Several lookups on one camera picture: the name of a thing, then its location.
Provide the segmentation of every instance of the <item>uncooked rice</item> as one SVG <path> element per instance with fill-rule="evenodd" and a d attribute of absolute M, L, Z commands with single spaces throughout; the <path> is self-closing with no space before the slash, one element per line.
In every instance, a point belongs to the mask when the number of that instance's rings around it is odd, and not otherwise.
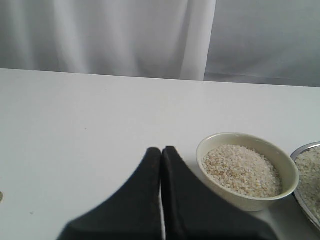
<path fill-rule="evenodd" d="M 300 154 L 295 163 L 300 174 L 298 191 L 304 203 L 320 221 L 320 146 Z"/>
<path fill-rule="evenodd" d="M 202 164 L 214 181 L 236 193 L 269 198 L 282 192 L 281 178 L 272 163 L 244 146 L 219 146 L 203 158 Z"/>

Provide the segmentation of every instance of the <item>stainless steel bowl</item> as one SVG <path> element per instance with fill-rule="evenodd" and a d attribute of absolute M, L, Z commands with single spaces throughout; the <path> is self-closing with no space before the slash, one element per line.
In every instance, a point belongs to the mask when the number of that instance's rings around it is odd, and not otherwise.
<path fill-rule="evenodd" d="M 297 157 L 312 149 L 315 147 L 319 147 L 320 146 L 320 141 L 314 142 L 314 143 L 310 143 L 307 145 L 304 145 L 300 148 L 298 148 L 297 150 L 295 150 L 292 154 L 291 154 L 291 158 L 294 162 L 296 162 Z M 306 217 L 310 220 L 310 222 L 313 224 L 313 226 L 320 232 L 320 222 L 319 220 L 313 215 L 313 213 L 309 210 L 308 206 L 305 204 L 303 198 L 301 197 L 298 188 L 293 192 L 293 196 L 295 198 L 295 200 L 297 201 L 297 203 L 300 205 L 300 207 L 302 208 L 302 211 L 304 212 L 304 214 L 306 215 Z"/>

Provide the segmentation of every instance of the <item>white table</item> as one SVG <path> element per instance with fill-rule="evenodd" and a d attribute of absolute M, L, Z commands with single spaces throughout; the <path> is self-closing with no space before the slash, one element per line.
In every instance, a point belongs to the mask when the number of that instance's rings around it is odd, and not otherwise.
<path fill-rule="evenodd" d="M 150 146 L 175 146 L 197 176 L 197 145 L 218 132 L 291 154 L 320 140 L 319 103 L 311 87 L 0 69 L 0 239 L 55 239 Z M 255 215 L 280 240 L 318 239 L 292 197 Z"/>

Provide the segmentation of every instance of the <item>rice grain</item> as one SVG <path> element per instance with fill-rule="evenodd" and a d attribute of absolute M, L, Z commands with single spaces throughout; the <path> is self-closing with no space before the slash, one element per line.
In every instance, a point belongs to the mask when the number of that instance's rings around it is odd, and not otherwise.
<path fill-rule="evenodd" d="M 236 193 L 269 198 L 282 192 L 281 178 L 272 163 L 244 146 L 219 146 L 204 157 L 202 164 L 213 180 Z"/>

